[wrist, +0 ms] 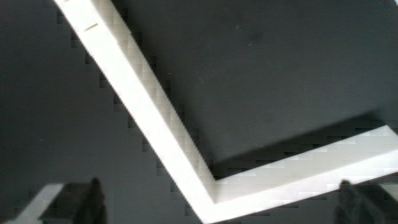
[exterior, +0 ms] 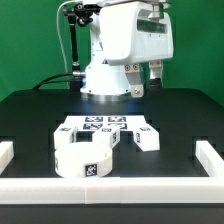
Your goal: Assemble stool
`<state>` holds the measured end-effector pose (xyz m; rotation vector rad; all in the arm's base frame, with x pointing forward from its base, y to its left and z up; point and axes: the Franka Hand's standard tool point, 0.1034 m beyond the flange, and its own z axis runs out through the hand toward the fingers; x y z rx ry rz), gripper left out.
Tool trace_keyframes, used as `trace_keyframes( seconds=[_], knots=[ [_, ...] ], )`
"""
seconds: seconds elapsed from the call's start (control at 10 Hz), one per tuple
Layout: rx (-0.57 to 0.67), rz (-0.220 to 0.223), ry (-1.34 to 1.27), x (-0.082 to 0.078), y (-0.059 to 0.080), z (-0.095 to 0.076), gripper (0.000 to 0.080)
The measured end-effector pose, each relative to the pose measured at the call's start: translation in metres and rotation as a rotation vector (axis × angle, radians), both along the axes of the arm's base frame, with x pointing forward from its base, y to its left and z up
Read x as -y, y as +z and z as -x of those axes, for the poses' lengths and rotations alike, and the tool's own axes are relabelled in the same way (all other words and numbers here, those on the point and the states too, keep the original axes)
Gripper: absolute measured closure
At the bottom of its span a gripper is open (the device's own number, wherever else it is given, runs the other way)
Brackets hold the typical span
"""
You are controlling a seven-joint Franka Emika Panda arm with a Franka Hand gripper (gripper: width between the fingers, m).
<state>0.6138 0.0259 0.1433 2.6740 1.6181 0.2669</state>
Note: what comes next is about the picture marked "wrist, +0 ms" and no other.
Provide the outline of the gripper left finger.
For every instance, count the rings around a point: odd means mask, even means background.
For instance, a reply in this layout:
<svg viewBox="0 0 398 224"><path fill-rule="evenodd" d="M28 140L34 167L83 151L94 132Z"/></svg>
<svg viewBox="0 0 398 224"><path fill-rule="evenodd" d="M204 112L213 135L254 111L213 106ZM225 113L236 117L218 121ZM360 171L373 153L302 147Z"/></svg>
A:
<svg viewBox="0 0 398 224"><path fill-rule="evenodd" d="M48 184L18 216L0 224L106 224L99 179Z"/></svg>

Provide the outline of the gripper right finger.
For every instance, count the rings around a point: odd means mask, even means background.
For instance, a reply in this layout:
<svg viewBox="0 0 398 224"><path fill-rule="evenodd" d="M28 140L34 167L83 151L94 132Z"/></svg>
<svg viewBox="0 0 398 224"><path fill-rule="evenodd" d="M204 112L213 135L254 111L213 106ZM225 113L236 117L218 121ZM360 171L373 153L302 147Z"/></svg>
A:
<svg viewBox="0 0 398 224"><path fill-rule="evenodd" d="M341 182L334 224L398 224L398 183Z"/></svg>

